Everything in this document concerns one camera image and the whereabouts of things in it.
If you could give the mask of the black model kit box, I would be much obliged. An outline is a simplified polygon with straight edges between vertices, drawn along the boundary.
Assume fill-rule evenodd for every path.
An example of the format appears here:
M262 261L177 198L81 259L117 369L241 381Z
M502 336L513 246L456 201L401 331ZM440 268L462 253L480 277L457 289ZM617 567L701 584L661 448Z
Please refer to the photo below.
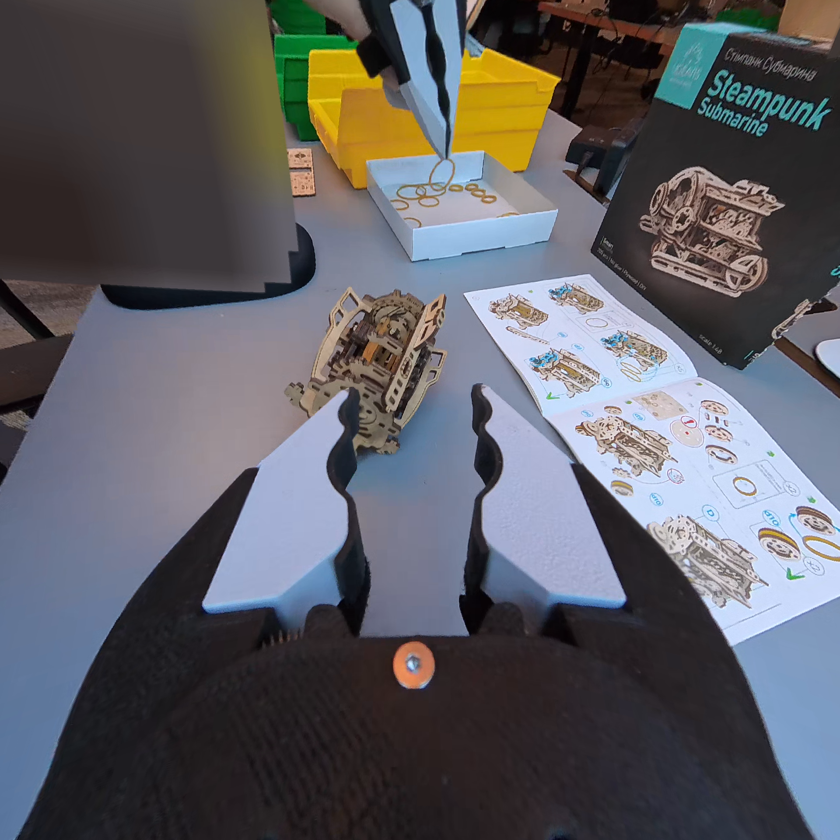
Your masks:
M744 369L838 284L838 57L683 27L591 252Z

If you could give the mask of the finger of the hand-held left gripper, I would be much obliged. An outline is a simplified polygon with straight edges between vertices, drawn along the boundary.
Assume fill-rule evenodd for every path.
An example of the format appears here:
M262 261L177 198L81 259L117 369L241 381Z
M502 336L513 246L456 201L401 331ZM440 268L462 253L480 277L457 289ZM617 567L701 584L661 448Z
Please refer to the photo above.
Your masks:
M433 115L438 125L434 147L443 159L450 155L455 130L465 21L466 2L430 2L429 73Z
M385 20L393 24L396 54L404 70L400 91L441 159L449 157L449 2L389 3Z

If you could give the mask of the model instruction booklet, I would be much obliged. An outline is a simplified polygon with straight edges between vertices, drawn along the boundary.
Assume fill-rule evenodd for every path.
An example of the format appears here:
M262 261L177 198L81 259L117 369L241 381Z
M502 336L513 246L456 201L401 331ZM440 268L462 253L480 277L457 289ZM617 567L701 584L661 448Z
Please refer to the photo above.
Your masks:
M839 596L839 514L733 396L592 276L465 299L574 456L730 644Z

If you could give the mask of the white cardboard tray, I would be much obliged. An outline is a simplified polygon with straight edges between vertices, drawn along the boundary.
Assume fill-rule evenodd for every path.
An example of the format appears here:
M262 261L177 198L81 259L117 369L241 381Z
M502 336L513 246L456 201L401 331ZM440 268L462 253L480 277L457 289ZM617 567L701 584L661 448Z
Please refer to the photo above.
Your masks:
M559 210L520 175L484 151L453 153L449 158L456 163L455 182L485 180L520 215L410 229L394 209L391 198L401 185L427 183L440 158L432 154L368 161L367 190L410 260L462 256L549 239Z

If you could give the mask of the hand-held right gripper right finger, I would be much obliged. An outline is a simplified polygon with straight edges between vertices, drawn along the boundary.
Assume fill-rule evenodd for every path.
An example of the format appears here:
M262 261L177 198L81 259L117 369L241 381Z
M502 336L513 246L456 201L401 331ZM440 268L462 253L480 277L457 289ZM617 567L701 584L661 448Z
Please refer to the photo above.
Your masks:
M471 389L475 469L460 610L477 634L509 602L538 634L558 604L620 608L624 589L570 459L487 385Z

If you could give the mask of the wooden mechanical model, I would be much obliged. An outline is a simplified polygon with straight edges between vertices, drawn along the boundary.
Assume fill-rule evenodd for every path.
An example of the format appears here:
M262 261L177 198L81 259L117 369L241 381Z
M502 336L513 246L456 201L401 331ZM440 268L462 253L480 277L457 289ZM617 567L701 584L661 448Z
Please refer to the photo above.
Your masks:
M348 287L331 309L309 382L290 383L286 397L312 417L353 387L360 395L354 448L396 453L400 433L445 364L447 353L435 348L435 337L446 301L444 293L425 304L398 289L373 297Z

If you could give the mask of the black device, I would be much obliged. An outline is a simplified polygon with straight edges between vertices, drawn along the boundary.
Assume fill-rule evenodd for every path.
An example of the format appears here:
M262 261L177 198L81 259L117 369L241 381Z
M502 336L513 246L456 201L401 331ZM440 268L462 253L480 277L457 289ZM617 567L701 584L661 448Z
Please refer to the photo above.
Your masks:
M565 161L575 165L574 172L566 174L601 203L608 203L643 123L644 118L634 118L622 128L583 127L566 152Z

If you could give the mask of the yellow plastic bin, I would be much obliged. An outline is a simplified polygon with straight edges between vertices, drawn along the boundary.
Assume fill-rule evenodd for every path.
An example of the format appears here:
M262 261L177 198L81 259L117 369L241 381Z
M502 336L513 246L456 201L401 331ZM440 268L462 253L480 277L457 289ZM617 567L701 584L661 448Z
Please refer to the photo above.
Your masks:
M484 151L524 171L558 83L491 49L465 55L452 151ZM354 50L310 53L308 108L323 147L355 189L366 188L369 160L434 152L412 112L389 104L382 81L367 76Z

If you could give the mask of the green plastic bin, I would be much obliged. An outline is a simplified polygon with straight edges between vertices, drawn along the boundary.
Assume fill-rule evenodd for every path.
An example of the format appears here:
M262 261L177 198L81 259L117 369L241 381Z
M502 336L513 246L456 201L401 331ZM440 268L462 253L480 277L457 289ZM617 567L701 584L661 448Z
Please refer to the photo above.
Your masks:
M269 10L286 35L326 35L326 18L304 1L269 1Z
M316 141L308 108L308 62L314 49L354 49L357 43L342 35L275 35L274 54L282 110L300 141Z

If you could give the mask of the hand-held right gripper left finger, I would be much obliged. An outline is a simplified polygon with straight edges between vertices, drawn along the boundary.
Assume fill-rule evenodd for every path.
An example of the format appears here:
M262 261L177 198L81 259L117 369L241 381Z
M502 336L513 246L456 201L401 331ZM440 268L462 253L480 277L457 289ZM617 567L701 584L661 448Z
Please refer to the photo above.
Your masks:
M205 613L269 608L303 627L317 605L337 606L359 635L371 587L356 507L360 395L341 390L258 465L203 598Z

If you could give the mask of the brown background table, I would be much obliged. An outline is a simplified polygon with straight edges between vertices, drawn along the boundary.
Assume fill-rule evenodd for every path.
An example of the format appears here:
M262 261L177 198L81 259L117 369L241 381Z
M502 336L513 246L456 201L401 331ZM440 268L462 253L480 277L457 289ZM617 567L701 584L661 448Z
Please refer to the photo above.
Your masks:
M644 27L659 20L656 1L609 1L587 13L582 20L572 19L569 47L576 48L574 63L565 84L560 115L571 120L581 95L585 76L594 55L607 65L615 61L629 69L655 70L662 62L661 46L639 35L624 35L618 23L631 28Z

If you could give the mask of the pile of rubber bands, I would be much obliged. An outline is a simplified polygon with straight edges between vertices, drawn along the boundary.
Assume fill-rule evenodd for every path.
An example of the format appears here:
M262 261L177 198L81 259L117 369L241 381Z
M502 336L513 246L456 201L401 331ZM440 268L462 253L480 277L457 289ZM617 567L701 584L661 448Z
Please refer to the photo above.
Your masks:
M520 215L483 179L401 185L391 204L410 229Z

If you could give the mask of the person's left hand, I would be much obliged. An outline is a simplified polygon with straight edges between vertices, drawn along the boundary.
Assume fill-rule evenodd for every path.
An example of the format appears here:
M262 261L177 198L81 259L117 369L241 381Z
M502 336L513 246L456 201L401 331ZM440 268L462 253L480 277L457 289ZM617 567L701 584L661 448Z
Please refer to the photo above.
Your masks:
M360 1L306 1L314 11L332 20L351 40L361 41L371 34Z

